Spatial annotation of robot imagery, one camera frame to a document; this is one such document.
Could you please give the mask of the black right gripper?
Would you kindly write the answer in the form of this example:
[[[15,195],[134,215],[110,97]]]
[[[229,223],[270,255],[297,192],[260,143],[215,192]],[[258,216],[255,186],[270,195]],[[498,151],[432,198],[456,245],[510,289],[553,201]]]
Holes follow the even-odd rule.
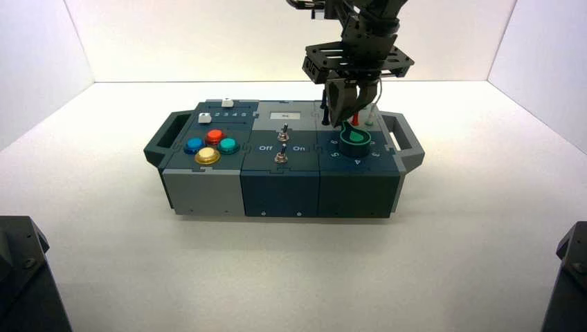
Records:
[[[307,46],[302,70],[315,84],[328,80],[375,80],[404,77],[415,63],[395,46],[397,28],[345,27],[341,39]],[[378,81],[328,82],[327,101],[331,125],[336,128],[368,106],[377,96]]]

